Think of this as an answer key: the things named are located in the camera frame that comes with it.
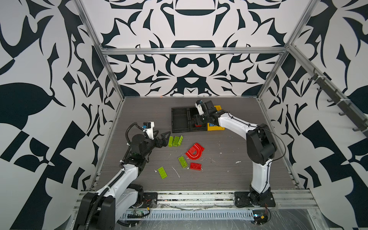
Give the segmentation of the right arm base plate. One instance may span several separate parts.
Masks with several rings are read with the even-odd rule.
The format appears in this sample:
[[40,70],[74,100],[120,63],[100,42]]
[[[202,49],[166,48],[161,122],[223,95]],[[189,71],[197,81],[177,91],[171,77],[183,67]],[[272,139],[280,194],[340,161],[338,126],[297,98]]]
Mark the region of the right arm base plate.
[[238,208],[246,207],[275,207],[276,202],[271,192],[259,195],[256,192],[235,192],[235,206]]

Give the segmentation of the green lego brick cluster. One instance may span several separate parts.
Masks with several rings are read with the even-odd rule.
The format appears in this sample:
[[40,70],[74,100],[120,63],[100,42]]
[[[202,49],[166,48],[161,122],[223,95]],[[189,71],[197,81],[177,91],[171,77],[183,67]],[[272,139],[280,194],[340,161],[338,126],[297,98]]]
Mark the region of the green lego brick cluster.
[[169,143],[168,143],[168,146],[169,147],[178,147],[178,146],[181,146],[182,142],[183,142],[183,139],[184,137],[183,136],[170,136],[169,137]]

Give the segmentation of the red lego arch piece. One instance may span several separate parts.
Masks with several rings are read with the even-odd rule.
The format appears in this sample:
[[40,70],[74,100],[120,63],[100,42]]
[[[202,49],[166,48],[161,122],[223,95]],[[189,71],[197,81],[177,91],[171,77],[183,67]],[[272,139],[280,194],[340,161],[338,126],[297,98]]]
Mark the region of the red lego arch piece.
[[186,156],[191,160],[198,160],[205,150],[199,143],[195,143],[187,152]]

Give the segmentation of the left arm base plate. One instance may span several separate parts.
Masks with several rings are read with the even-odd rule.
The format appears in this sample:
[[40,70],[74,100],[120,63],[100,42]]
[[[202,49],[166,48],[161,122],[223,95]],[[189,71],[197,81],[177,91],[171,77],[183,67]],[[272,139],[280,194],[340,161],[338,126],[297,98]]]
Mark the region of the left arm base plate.
[[156,192],[144,192],[139,194],[137,202],[130,208],[133,209],[146,209],[157,207],[158,193]]

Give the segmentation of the red lego brick front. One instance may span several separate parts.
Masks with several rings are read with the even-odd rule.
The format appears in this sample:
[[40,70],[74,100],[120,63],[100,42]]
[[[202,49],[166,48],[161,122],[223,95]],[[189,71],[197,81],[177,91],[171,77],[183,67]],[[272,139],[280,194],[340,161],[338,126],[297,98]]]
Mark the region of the red lego brick front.
[[190,163],[190,169],[201,171],[202,170],[202,165],[199,164],[199,163]]

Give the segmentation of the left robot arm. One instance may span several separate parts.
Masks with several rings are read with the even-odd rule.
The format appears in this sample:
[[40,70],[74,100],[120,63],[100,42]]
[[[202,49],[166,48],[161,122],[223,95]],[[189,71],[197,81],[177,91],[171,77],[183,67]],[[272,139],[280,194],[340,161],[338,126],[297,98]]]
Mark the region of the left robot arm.
[[143,187],[133,182],[139,177],[149,155],[155,148],[168,146],[171,133],[159,134],[153,131],[152,136],[143,133],[133,138],[126,136],[128,150],[120,162],[120,171],[101,189],[88,192],[81,200],[75,220],[75,230],[113,230],[123,214],[131,207],[143,204]]

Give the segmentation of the green lego brick front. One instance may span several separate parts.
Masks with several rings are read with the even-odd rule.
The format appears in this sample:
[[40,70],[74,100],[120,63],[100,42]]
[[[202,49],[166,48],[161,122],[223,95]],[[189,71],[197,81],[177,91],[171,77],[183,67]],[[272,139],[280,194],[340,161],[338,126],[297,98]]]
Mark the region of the green lego brick front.
[[166,173],[166,171],[165,171],[165,169],[163,167],[160,167],[158,169],[158,172],[160,174],[161,179],[167,178],[168,175],[167,175],[167,173]]

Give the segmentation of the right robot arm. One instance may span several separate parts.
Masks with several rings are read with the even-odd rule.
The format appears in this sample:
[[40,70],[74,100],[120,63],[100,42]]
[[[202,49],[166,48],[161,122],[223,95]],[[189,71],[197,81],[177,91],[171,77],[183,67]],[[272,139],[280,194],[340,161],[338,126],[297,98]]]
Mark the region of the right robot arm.
[[236,202],[237,207],[250,205],[261,206],[270,195],[270,168],[277,151],[277,146],[268,125],[252,124],[233,116],[225,110],[217,110],[212,101],[196,101],[198,114],[194,115],[197,125],[211,123],[241,136],[246,141],[248,157],[253,162],[253,178],[248,197],[241,197]]

